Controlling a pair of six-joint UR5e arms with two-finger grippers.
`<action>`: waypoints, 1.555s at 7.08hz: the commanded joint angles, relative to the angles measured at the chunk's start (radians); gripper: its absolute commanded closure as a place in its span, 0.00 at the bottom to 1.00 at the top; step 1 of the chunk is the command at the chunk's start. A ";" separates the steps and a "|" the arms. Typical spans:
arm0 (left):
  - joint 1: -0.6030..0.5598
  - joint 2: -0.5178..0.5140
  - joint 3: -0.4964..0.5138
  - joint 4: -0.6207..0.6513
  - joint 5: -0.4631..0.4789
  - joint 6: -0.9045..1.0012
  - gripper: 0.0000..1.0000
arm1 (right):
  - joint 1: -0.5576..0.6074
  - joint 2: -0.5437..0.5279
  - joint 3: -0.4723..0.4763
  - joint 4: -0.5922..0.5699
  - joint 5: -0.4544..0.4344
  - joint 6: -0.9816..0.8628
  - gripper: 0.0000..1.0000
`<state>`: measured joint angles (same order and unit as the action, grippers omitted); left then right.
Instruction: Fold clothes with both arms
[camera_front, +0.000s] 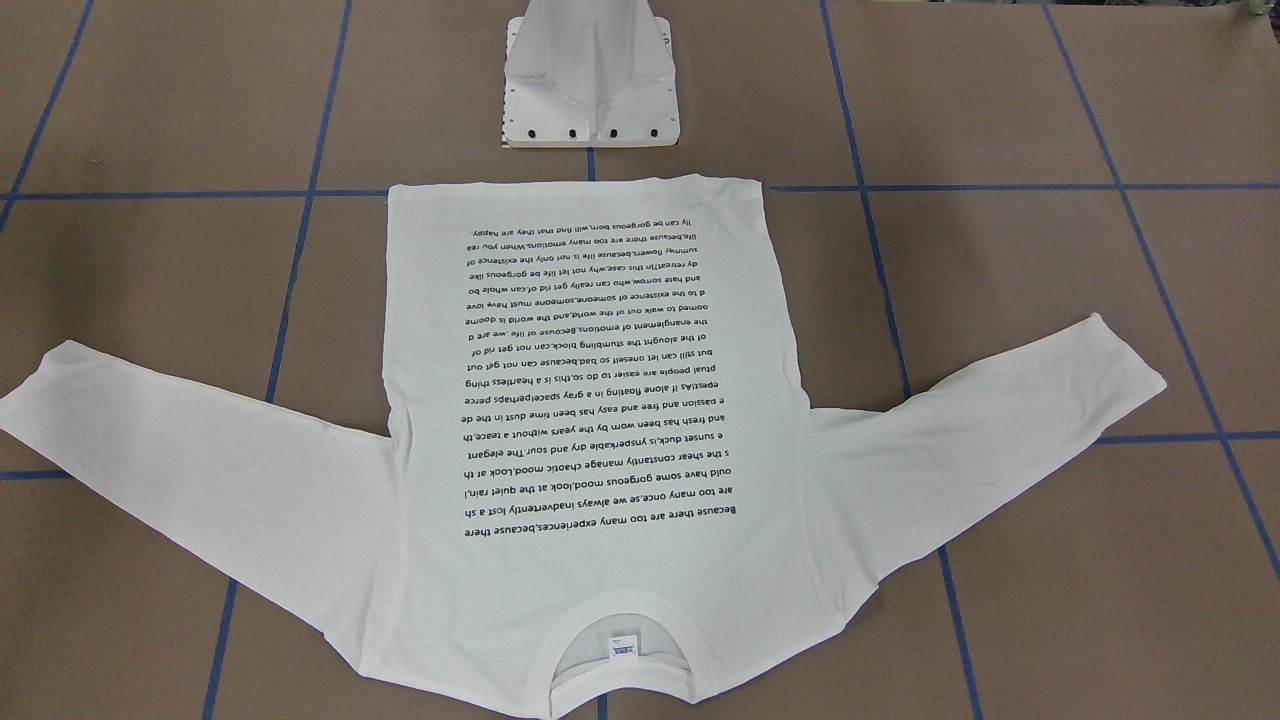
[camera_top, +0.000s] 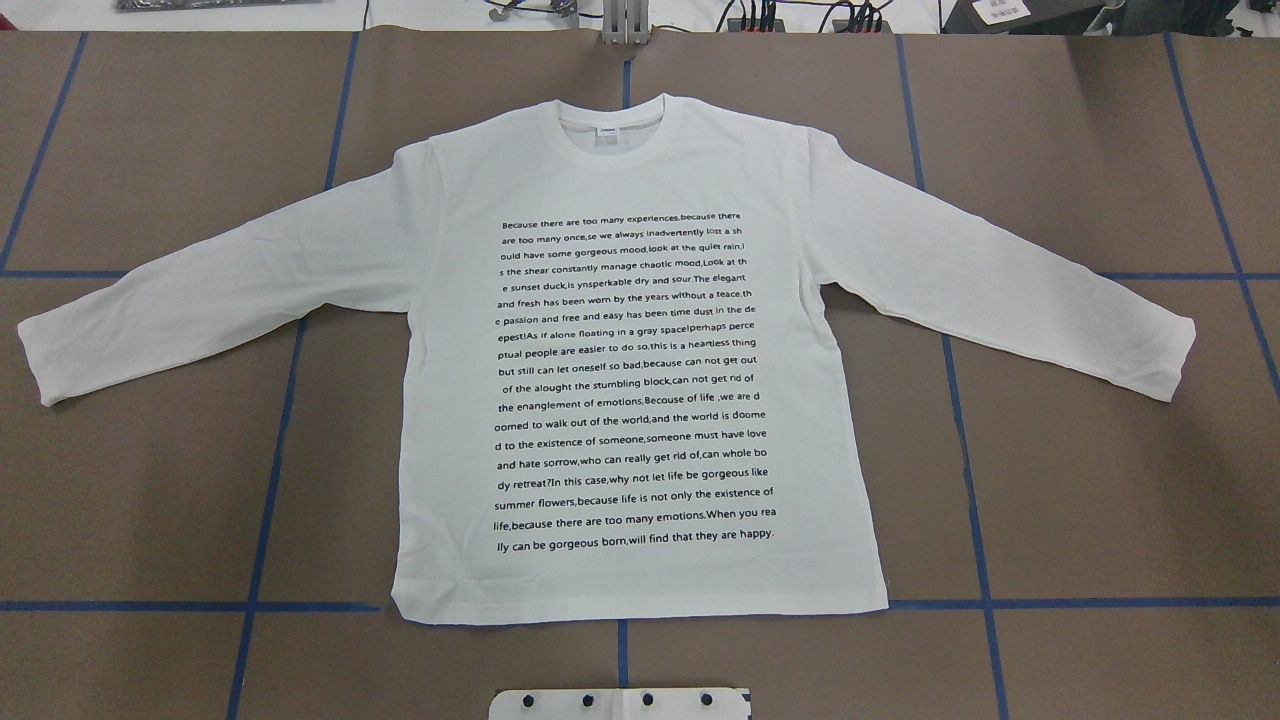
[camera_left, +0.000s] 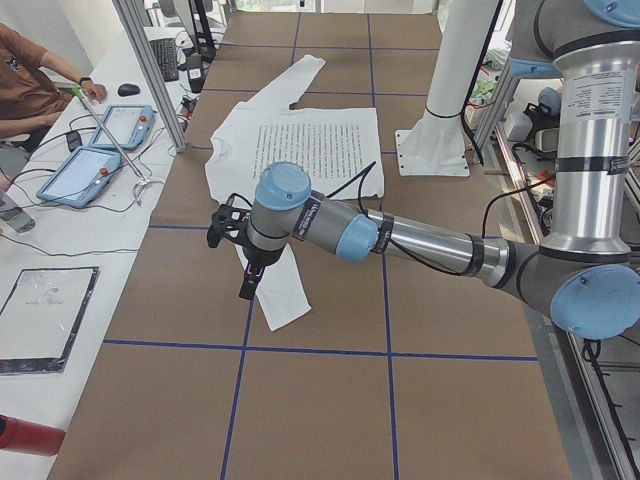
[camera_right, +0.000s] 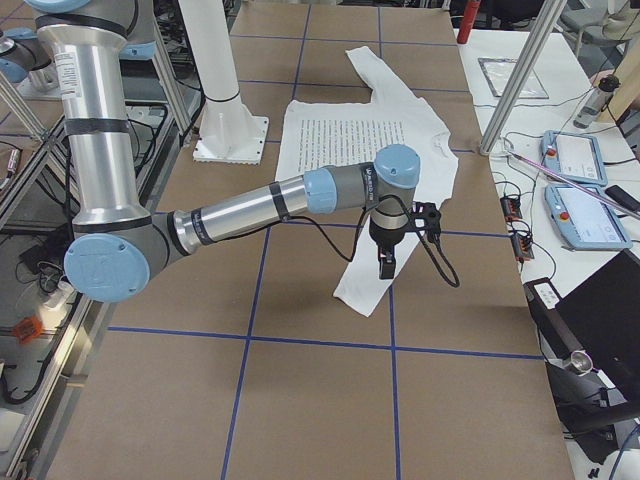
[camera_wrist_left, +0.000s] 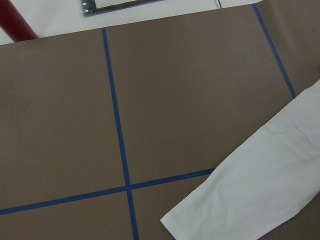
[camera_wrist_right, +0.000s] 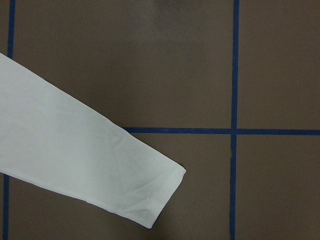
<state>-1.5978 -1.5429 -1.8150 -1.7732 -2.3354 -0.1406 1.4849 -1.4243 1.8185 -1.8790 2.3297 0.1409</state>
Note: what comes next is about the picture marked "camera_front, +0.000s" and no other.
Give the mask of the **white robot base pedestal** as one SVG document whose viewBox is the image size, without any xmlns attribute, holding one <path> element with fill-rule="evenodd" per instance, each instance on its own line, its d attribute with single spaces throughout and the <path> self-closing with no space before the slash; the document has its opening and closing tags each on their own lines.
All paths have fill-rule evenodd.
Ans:
<svg viewBox="0 0 1280 720">
<path fill-rule="evenodd" d="M 531 1 L 506 29 L 503 145 L 678 142 L 671 27 L 646 1 Z"/>
</svg>

